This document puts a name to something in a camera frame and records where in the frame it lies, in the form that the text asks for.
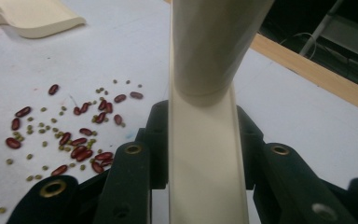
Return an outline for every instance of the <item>cream plastic tube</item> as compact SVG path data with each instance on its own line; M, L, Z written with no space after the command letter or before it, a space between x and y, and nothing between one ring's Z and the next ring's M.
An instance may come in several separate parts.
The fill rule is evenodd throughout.
M173 72L195 104L227 91L273 0L173 0Z

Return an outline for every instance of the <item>cream plastic piece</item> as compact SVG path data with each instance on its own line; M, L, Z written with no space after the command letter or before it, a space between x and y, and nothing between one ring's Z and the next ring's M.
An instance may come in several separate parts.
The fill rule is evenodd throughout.
M54 35L83 23L59 0L0 0L0 24L26 38Z
M173 70L175 85L184 97L206 104L226 93L272 3L172 1Z

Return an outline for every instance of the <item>wooden edge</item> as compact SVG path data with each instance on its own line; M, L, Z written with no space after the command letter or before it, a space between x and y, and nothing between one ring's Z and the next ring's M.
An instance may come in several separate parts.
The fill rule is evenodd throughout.
M251 49L292 70L319 87L330 91L341 99L358 106L358 85L345 77L321 67L319 64L282 47L262 35L256 35Z

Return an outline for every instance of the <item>white table surface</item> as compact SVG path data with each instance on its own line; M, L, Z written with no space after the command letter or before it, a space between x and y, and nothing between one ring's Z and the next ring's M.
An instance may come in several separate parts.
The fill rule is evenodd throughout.
M25 39L8 26L0 26L0 215L5 223L17 202L35 184L26 182L28 175L48 176L54 167L71 160L57 149L51 133L37 133L37 123L57 118L56 126L80 137L77 130L97 130L95 149L115 151L134 139L144 127L151 106L168 99L170 5L162 0L63 0L74 12L87 20L85 26L42 39ZM320 177L342 188L358 177L358 108L317 87L306 79L249 49L235 77L237 104L251 116L263 131L266 142L280 142L293 147ZM61 88L48 96L54 84ZM104 87L109 95L98 95ZM142 101L128 99L115 105L127 126L117 127L109 116L108 123L92 124L96 106L89 113L75 117L74 101L113 99L120 93L140 91ZM35 133L21 132L24 146L12 150L5 145L11 136L10 122L14 113L26 105L34 111ZM61 105L68 107L58 116ZM41 107L48 111L41 113ZM41 147L47 140L49 146ZM34 157L27 161L26 155ZM15 162L7 166L5 160ZM42 165L49 171L42 171ZM67 174L79 182L92 177L90 166L84 172L76 168ZM251 223L259 223L248 192ZM167 190L153 194L155 224L168 223Z

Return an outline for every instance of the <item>kidney bean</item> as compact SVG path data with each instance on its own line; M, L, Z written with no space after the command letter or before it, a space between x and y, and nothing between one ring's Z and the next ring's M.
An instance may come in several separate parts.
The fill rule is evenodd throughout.
M80 146L80 147L76 147L72 152L71 152L71 158L75 159L80 153L86 151L87 148L85 146Z
M116 103L120 103L120 102L123 102L127 99L127 96L124 95L124 94L120 94L118 95L117 97L115 97L115 102Z
M95 173L100 174L104 171L104 168L100 165L100 163L94 161L91 164L92 169L95 171Z
M21 142L17 141L16 139L9 137L6 140L7 146L13 149L17 149L21 147Z
M85 134L86 136L92 136L92 131L87 128L82 128L79 130L79 132Z
M96 123L102 123L104 118L106 116L105 112L102 112L100 115L98 115L97 119L95 120Z
M80 113L86 113L87 110L89 110L89 103L84 103L84 104L81 106Z
M31 107L30 107L30 106L26 106L26 107L24 107L23 109L19 110L19 112L17 112L17 113L15 114L15 116L16 116L17 118L22 118L22 117L28 115L30 112L31 112Z
M70 133L64 133L61 140L60 140L60 146L65 145L69 139L71 138L71 134Z
M59 88L60 88L60 86L57 84L52 85L50 87L50 89L48 89L48 94L54 95L58 91Z
M80 115L80 114L81 114L79 107L75 107L75 108L74 108L74 114L75 114L75 115Z
M98 106L99 110L104 110L106 108L106 100L102 100L100 105Z
M93 154L92 150L83 151L76 156L76 161L84 161L85 159L90 158L92 154Z
M112 105L112 103L106 103L106 113L108 113L108 114L113 113L113 105Z
M106 159L106 160L103 160L103 161L101 161L101 166L102 167L104 167L104 166L108 166L108 165L110 165L110 164L112 164L113 163L113 159Z
M112 152L103 152L101 154L96 155L94 158L97 161L104 161L106 159L111 159L113 157Z
M113 119L115 120L116 125L120 125L123 122L123 118L119 114L115 115Z
M143 94L141 94L140 92L137 92L137 91L132 91L131 93L130 93L130 96L132 97L132 98L135 98L135 99L142 99L142 98L144 98L144 95Z
M11 121L11 130L17 131L20 128L20 119L13 119Z
M62 175L68 170L67 165L59 166L57 169L55 169L53 172L51 172L51 175Z
M81 144L85 144L87 142L87 138L77 138L76 140L72 141L71 145L76 147Z

